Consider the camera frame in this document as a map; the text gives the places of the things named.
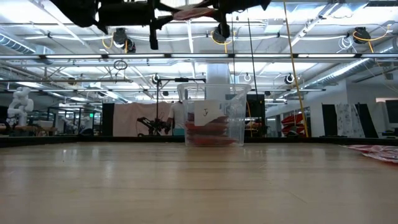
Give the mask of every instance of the handwritten label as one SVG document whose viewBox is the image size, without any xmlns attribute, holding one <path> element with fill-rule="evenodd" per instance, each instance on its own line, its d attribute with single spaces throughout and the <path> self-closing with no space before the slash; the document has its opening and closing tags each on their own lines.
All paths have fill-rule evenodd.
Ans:
<svg viewBox="0 0 398 224">
<path fill-rule="evenodd" d="M 195 126 L 204 126 L 210 121 L 224 116 L 218 100 L 195 101 Z"/>
</svg>

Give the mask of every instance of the yellow pole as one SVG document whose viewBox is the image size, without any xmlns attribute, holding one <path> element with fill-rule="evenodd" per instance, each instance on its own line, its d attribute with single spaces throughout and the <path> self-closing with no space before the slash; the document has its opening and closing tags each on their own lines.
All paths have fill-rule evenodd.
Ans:
<svg viewBox="0 0 398 224">
<path fill-rule="evenodd" d="M 294 67 L 293 47 L 292 47 L 292 42 L 290 41 L 289 22 L 287 21 L 286 0 L 284 0 L 284 8 L 285 8 L 285 18 L 286 18 L 287 37 L 289 38 L 290 57 L 292 58 L 294 82 L 295 82 L 296 88 L 297 88 L 298 99 L 300 100 L 301 114 L 302 114 L 303 120 L 304 120 L 304 131 L 305 131 L 305 136 L 308 138 L 307 120 L 305 119 L 303 101 L 302 101 L 302 99 L 301 99 L 301 93 L 300 93 L 299 83 L 297 82 L 296 69 L 295 69 L 295 67 Z"/>
</svg>

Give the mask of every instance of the white curtain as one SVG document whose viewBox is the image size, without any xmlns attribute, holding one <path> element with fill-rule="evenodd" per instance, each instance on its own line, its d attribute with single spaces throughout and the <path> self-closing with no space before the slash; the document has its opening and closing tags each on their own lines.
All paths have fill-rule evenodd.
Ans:
<svg viewBox="0 0 398 224">
<path fill-rule="evenodd" d="M 355 105 L 336 105 L 337 134 L 349 138 L 365 138 Z"/>
</svg>

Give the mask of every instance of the white shirt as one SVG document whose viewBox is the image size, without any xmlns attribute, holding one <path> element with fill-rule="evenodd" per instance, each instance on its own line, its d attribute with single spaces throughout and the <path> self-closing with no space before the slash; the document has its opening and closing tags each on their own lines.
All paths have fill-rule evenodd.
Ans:
<svg viewBox="0 0 398 224">
<path fill-rule="evenodd" d="M 175 128 L 184 128 L 184 105 L 174 103 L 170 108 L 169 118 L 174 118 Z"/>
</svg>

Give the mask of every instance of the clear plastic container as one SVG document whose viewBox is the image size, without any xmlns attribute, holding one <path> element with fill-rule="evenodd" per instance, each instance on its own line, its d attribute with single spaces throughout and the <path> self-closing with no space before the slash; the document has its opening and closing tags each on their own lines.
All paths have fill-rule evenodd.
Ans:
<svg viewBox="0 0 398 224">
<path fill-rule="evenodd" d="M 178 85 L 187 146 L 243 146 L 250 85 Z"/>
</svg>

